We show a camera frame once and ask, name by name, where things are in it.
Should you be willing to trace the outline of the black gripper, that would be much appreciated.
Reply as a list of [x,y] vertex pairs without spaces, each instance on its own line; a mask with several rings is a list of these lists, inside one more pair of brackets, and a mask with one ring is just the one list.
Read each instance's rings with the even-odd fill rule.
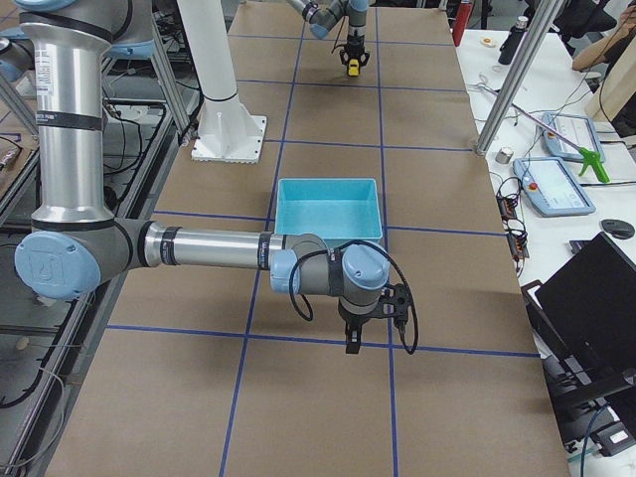
[[338,312],[345,322],[346,353],[358,354],[361,348],[361,328],[372,319],[382,319],[383,312],[378,300],[371,304],[358,305],[340,297]]
[[339,57],[341,64],[345,67],[349,64],[349,59],[359,59],[359,66],[365,67],[368,63],[370,52],[364,51],[364,37],[349,34],[346,46],[339,51]]

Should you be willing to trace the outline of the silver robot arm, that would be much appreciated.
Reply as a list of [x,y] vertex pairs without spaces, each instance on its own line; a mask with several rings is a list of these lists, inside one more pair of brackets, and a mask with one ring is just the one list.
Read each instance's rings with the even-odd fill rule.
[[389,282],[372,179],[283,179],[273,232],[165,227],[119,219],[103,196],[101,62],[154,51],[148,1],[23,1],[20,25],[35,50],[42,203],[14,259],[37,293],[72,300],[140,267],[207,265],[265,270],[311,320],[312,295],[338,299],[346,350],[364,325],[406,320],[407,296]]
[[370,53],[365,48],[368,1],[334,0],[326,7],[316,1],[288,0],[289,4],[309,25],[314,37],[323,40],[340,22],[347,20],[348,33],[344,44],[334,41],[332,53],[339,51],[341,64],[349,77],[356,77],[367,65]]

